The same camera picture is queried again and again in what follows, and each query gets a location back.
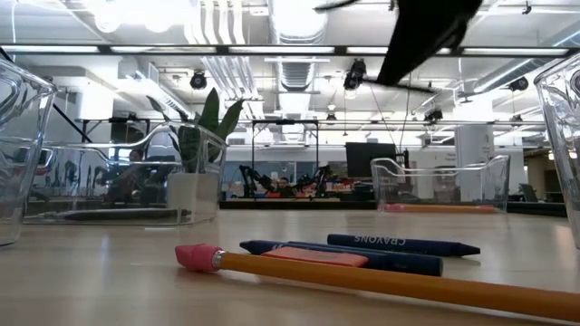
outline white pot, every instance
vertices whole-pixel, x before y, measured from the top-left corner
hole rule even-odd
[[[218,174],[170,174],[167,180],[168,208],[187,209],[193,222],[214,218],[218,212],[218,191]]]

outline table surface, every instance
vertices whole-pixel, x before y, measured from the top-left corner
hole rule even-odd
[[[253,274],[189,273],[175,245],[242,253],[249,239],[324,242],[329,233],[451,240],[481,247],[446,258],[444,276],[580,292],[567,220],[543,216],[384,215],[372,211],[221,211],[193,226],[27,225],[0,249],[0,324],[538,325],[547,320]]]

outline orange eraser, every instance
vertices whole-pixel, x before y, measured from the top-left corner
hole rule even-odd
[[[369,258],[359,256],[358,254],[327,253],[292,247],[282,247],[261,255],[272,258],[347,267],[361,267],[369,260]]]

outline pencil eraser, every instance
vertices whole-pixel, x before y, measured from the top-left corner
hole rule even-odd
[[[175,247],[175,255],[178,263],[183,267],[195,272],[216,272],[212,262],[214,254],[222,250],[220,247],[210,244],[186,244]]]
[[[308,263],[331,264],[345,267],[361,267],[369,259],[358,254],[328,253],[293,247],[282,247],[261,254],[265,257],[296,260]]]

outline yellow pencil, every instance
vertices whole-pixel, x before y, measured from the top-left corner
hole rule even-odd
[[[226,269],[564,321],[580,321],[580,294],[576,293],[232,254],[208,244],[179,245],[175,253],[178,262],[192,271],[215,272]]]

